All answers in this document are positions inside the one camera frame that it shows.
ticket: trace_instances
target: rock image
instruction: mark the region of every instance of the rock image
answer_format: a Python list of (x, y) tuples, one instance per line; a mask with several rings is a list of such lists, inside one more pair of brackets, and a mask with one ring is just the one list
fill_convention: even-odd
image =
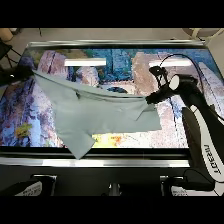
[[(208, 104), (214, 104), (216, 112), (224, 117), (223, 80), (206, 49), (26, 49), (20, 64), (80, 85), (147, 96), (158, 90), (149, 62), (162, 61), (173, 53), (186, 54), (199, 65), (202, 85), (193, 64), (167, 67), (168, 79), (175, 74), (193, 75), (199, 80), (198, 87), (204, 89)], [(106, 66), (65, 67), (66, 58), (106, 58)], [(181, 113), (184, 106), (179, 96), (173, 96), (156, 105), (161, 130), (96, 133), (97, 143), (93, 147), (187, 148)], [(52, 104), (33, 78), (8, 86), (0, 99), (0, 145), (66, 147), (57, 137)]]

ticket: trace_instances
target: table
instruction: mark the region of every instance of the table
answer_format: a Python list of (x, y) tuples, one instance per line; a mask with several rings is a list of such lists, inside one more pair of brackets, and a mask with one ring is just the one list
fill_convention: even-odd
[[(158, 89), (157, 82), (149, 72), (150, 63), (159, 63), (169, 54), (182, 53), (190, 56), (203, 71), (205, 97), (214, 104), (216, 111), (224, 116), (222, 105), (224, 90), (220, 71), (209, 50), (196, 41), (72, 41), (29, 43), (19, 64), (32, 69), (76, 81), (80, 84), (97, 86), (129, 94), (149, 95)], [(66, 67), (66, 58), (106, 58), (104, 67)], [(191, 74), (198, 78), (192, 64), (166, 67), (170, 79), (174, 74)], [(69, 151), (57, 137), (51, 102), (33, 79), (17, 86), (9, 86), (0, 102), (0, 144), (2, 153), (14, 156), (34, 155), (56, 157), (57, 162), (38, 160), (33, 164), (52, 166), (189, 166), (188, 141), (186, 138), (181, 109), (184, 106), (179, 96), (157, 104), (162, 130), (145, 133), (122, 133), (96, 135), (98, 143), (85, 159), (63, 160)], [(144, 160), (147, 155), (157, 158)], [(119, 157), (119, 162), (112, 159)], [(11, 158), (17, 164), (18, 158)]]

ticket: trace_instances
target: gray cloth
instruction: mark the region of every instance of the gray cloth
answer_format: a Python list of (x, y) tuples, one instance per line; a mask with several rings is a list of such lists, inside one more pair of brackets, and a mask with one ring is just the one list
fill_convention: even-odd
[(161, 129), (154, 105), (145, 97), (77, 84), (37, 71), (38, 85), (50, 99), (57, 135), (80, 159), (93, 146), (93, 134)]

